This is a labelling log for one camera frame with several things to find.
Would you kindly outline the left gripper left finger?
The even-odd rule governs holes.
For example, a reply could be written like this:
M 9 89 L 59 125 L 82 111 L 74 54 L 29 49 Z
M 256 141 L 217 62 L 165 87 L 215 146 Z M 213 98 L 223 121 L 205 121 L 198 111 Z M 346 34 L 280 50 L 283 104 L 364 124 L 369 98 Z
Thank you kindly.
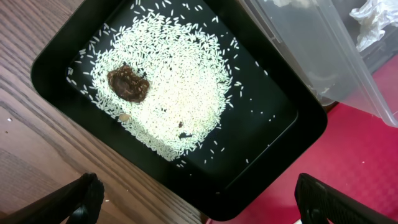
M 8 224 L 95 224 L 104 200 L 104 185 L 95 173 L 85 173 L 40 200 L 1 218 Z

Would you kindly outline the white rice pile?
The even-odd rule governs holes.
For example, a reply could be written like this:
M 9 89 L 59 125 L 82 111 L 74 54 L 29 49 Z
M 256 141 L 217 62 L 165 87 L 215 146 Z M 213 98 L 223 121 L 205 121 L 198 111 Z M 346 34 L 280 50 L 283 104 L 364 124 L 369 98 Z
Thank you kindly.
M 144 101 L 119 98 L 107 74 L 146 79 Z M 123 1 L 91 34 L 65 81 L 157 157 L 186 167 L 242 166 L 278 136 L 281 92 L 204 1 Z

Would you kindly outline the brown food chunk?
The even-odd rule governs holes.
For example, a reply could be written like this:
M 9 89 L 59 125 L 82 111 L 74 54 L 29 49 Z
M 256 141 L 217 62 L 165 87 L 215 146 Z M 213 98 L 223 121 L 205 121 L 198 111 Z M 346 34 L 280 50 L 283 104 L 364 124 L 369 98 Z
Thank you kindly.
M 107 74 L 110 88 L 121 99 L 140 103 L 146 98 L 149 82 L 137 76 L 129 65 L 123 65 Z

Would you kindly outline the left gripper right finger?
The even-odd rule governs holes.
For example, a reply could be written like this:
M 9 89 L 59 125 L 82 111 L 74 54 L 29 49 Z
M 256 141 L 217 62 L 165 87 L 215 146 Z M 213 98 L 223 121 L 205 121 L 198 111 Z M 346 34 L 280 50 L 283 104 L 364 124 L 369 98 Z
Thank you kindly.
M 303 224 L 397 224 L 306 173 L 298 176 L 295 201 Z

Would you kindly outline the white tissue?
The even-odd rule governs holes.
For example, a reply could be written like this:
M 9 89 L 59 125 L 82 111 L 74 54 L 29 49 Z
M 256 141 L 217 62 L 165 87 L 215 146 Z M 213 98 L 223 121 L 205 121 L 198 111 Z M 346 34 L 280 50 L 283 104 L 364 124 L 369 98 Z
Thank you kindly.
M 356 48 L 362 52 L 384 37 L 386 26 L 397 27 L 397 0 L 367 0 L 349 15 L 360 24 Z

